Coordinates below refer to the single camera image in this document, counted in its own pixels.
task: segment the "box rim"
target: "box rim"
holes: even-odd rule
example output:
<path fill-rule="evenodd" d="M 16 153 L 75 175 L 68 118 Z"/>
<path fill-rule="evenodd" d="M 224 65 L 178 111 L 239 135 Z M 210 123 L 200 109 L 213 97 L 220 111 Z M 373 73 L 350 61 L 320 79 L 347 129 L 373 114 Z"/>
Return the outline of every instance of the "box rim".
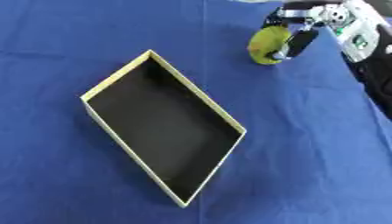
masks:
<path fill-rule="evenodd" d="M 89 100 L 98 95 L 101 91 L 120 80 L 124 75 L 128 74 L 131 70 L 137 66 L 144 63 L 148 58 L 153 58 L 160 66 L 165 68 L 172 76 L 174 76 L 178 81 L 181 82 L 186 88 L 192 91 L 198 98 L 200 98 L 209 108 L 211 108 L 215 113 L 217 113 L 224 121 L 226 121 L 232 128 L 234 128 L 241 135 L 236 139 L 233 146 L 227 151 L 227 153 L 222 157 L 222 159 L 217 163 L 217 165 L 206 175 L 206 178 L 201 182 L 198 188 L 193 192 L 192 196 L 188 200 L 182 200 L 172 189 L 113 131 L 110 126 L 104 121 L 102 117 L 90 106 Z M 127 65 L 119 69 L 118 71 L 112 73 L 108 78 L 101 81 L 91 89 L 89 89 L 85 94 L 83 94 L 80 99 L 83 101 L 87 112 L 91 112 L 91 116 L 95 119 L 99 125 L 101 125 L 105 131 L 132 157 L 142 169 L 147 172 L 147 174 L 168 194 L 180 207 L 187 207 L 197 194 L 202 190 L 206 183 L 212 178 L 212 176 L 218 171 L 219 167 L 224 163 L 228 156 L 232 153 L 234 148 L 238 143 L 244 138 L 247 130 L 237 122 L 223 107 L 221 107 L 217 102 L 211 99 L 206 93 L 204 93 L 199 87 L 197 87 L 193 82 L 187 79 L 179 70 L 173 67 L 164 58 L 158 55 L 153 50 L 147 50 L 140 56 L 133 59 Z"/>

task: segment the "screw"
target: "screw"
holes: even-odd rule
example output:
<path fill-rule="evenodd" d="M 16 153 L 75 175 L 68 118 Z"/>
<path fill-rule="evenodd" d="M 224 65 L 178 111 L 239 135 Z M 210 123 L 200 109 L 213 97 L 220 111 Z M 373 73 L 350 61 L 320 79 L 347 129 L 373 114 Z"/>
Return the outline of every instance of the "screw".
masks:
<path fill-rule="evenodd" d="M 392 45 L 387 45 L 387 47 L 385 48 L 385 53 L 386 54 L 391 54 L 392 53 Z"/>

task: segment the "green ball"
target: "green ball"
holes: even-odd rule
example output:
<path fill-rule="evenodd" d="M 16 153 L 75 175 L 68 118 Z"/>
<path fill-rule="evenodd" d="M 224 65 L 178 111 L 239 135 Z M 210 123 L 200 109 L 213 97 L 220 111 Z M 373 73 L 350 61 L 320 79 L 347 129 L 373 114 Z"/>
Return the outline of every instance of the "green ball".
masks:
<path fill-rule="evenodd" d="M 269 26 L 258 31 L 248 44 L 250 57 L 259 64 L 273 65 L 281 62 L 267 58 L 267 53 L 279 50 L 291 36 L 290 31 L 283 26 Z"/>

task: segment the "box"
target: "box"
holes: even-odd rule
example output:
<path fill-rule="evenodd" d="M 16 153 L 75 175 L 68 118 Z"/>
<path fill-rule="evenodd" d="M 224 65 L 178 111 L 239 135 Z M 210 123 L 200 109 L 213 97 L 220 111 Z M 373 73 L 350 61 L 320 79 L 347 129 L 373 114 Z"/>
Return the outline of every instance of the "box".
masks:
<path fill-rule="evenodd" d="M 152 50 L 87 91 L 87 112 L 180 206 L 246 130 Z"/>

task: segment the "blue tablecloth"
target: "blue tablecloth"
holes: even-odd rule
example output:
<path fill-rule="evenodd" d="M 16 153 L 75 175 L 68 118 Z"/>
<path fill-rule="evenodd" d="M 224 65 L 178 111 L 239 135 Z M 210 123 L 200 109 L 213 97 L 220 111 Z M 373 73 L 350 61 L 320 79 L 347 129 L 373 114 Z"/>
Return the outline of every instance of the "blue tablecloth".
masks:
<path fill-rule="evenodd" d="M 277 6 L 2 0 L 0 223 L 392 223 L 392 126 L 328 33 L 277 66 L 250 60 Z M 150 48 L 248 129 L 186 209 L 79 100 Z"/>

